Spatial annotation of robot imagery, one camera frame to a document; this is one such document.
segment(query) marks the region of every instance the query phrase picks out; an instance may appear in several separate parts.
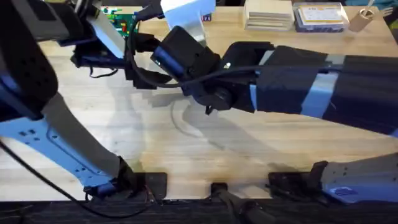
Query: wooden tabletop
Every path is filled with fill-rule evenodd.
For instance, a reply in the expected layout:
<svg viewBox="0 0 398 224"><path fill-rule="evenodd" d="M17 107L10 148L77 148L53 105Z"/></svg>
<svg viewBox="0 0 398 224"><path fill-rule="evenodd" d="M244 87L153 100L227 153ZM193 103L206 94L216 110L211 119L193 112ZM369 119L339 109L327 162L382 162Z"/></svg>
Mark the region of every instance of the wooden tabletop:
<svg viewBox="0 0 398 224"><path fill-rule="evenodd" d="M122 7L128 13L137 8ZM358 7L346 7L353 17ZM398 46L381 17L358 34L298 34L243 30L240 7L218 7L205 23L209 47L223 54L239 40L270 41L334 54L398 57ZM163 38L165 21L141 24L141 32ZM167 198L204 198L212 182L228 182L242 197L268 197L272 171L310 170L314 162L348 162L397 151L398 140L305 116L245 113L205 115L204 108L175 90L135 90L123 71L92 79L69 61L71 47L41 46L57 72L60 93L73 114L107 149L136 171L169 175ZM140 66L157 69L149 55ZM96 69L96 74L108 73ZM23 159L77 198L84 197L74 176L27 146L6 140ZM0 200L63 200L59 193L0 151Z"/></svg>

